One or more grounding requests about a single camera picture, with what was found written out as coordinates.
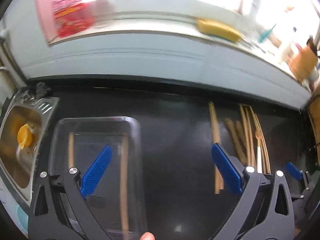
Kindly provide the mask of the operator hand thumb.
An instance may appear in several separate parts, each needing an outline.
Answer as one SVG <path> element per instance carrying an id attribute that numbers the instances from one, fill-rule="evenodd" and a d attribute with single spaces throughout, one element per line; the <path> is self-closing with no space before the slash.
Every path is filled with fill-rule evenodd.
<path id="1" fill-rule="evenodd" d="M 155 236 L 150 232 L 145 232 L 139 240 L 155 240 Z"/>

